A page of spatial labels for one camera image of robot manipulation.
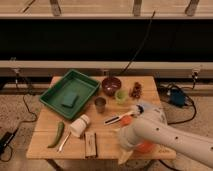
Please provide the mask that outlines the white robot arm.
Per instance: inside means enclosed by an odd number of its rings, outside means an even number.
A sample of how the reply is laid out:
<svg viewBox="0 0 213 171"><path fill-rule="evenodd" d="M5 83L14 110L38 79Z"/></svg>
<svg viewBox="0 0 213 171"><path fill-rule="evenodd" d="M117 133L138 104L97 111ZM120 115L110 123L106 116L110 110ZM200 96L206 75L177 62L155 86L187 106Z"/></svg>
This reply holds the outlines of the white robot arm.
<svg viewBox="0 0 213 171"><path fill-rule="evenodd" d="M117 131L122 149L130 152L143 140L164 145L213 168L213 138L187 133L167 124L163 110L150 103L141 103L143 112L129 125Z"/></svg>

